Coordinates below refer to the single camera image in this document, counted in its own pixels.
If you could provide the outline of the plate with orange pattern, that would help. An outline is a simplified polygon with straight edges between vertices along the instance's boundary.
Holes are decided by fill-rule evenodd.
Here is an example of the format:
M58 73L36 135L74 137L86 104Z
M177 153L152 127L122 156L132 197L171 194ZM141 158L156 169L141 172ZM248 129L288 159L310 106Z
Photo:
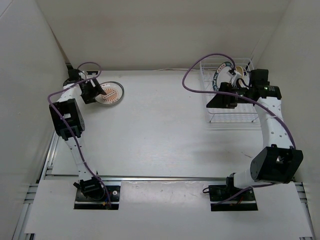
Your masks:
M101 105L111 107L121 102L125 95L125 89L122 84L116 81L106 81L100 84L105 94L99 94L95 101Z

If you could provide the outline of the white plate teal rim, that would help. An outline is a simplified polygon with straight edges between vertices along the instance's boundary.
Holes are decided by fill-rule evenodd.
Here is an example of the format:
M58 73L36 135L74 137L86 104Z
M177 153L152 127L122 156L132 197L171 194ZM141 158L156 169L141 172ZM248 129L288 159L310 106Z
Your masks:
M217 67L212 78L213 91L217 92L221 86L221 83L223 82L231 83L232 77L228 74L228 72L232 69L232 67L233 64L229 61L225 61Z

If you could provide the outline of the cream plate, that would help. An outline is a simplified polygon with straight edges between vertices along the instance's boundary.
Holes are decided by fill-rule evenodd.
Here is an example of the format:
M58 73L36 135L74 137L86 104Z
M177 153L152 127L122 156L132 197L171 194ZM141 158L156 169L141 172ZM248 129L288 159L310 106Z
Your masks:
M243 80L245 81L245 80L246 80L246 75L247 75L246 70L243 69L243 67L242 67L242 66L239 66L239 65L237 65L237 66L235 67L235 70L240 74L241 79L243 79Z

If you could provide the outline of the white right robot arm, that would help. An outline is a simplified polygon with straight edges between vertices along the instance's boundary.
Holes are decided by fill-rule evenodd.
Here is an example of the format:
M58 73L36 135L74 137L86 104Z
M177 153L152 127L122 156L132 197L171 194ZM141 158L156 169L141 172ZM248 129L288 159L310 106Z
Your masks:
M303 161L303 152L296 148L283 120L281 91L270 84L268 74L267 69L252 70L249 83L245 83L236 69L230 69L230 80L220 83L206 105L209 109L234 109L238 104L252 104L260 122L263 149L247 170L231 175L233 182L224 188L230 200L238 199L247 187L289 183Z

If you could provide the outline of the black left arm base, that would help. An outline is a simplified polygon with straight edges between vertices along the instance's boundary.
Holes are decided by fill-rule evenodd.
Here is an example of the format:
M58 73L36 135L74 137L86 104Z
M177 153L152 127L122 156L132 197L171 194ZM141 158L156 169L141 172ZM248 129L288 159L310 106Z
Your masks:
M75 210L118 210L120 205L121 186L107 185L110 200L105 189L94 189L92 193L81 192L80 184L73 184L76 188L73 208Z

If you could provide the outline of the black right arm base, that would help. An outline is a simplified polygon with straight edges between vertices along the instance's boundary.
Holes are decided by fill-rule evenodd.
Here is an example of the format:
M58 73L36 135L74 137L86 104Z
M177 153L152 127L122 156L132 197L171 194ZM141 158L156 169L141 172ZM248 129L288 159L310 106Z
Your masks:
M212 212L257 211L258 205L252 188L234 188L226 185L209 185L202 190L209 195Z

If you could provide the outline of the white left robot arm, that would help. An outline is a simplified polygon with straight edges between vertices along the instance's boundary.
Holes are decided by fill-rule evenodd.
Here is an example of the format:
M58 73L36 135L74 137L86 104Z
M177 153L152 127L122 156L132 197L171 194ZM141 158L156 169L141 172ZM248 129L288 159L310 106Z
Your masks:
M88 186L87 194L93 200L100 200L105 194L102 180L90 169L83 154L83 138L85 121L81 114L76 97L80 96L88 105L96 102L98 95L105 95L96 77L85 78L79 69L69 69L68 79L63 83L63 90L51 93L47 97L49 111L55 132L71 151L76 164L79 182L74 185L80 189Z

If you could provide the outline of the white front cover board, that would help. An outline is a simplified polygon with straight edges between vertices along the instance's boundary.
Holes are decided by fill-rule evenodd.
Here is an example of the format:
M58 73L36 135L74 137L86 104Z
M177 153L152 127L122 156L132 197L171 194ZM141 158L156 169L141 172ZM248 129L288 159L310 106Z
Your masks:
M74 209L75 188L39 183L25 231L37 240L299 240L312 237L293 183L254 190L256 211L211 211L205 182L127 182L118 210Z

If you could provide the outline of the aluminium table edge rail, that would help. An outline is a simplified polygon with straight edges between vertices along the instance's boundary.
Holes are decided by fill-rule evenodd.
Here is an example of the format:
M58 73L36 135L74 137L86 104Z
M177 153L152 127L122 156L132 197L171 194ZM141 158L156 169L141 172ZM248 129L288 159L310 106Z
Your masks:
M71 179L77 180L77 175L54 175L45 174L44 180L64 180ZM102 175L100 177L104 181L223 181L226 177L165 177L165 176L112 176Z

